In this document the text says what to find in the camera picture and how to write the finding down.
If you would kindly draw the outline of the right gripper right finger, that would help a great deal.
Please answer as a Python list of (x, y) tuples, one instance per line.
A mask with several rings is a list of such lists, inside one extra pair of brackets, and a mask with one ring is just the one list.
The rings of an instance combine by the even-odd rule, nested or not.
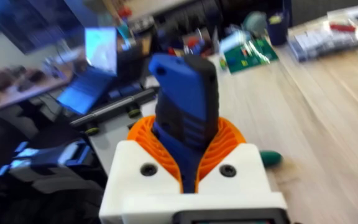
[(269, 180), (256, 145), (249, 144), (227, 119), (218, 119), (218, 132), (198, 166), (196, 192), (269, 191)]

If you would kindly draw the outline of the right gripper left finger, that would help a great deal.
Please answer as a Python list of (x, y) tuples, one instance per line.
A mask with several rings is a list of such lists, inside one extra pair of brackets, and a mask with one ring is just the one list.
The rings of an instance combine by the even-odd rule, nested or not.
[(121, 207), (128, 196), (183, 193), (180, 169), (153, 134), (154, 121), (154, 115), (138, 120), (117, 144), (103, 207)]

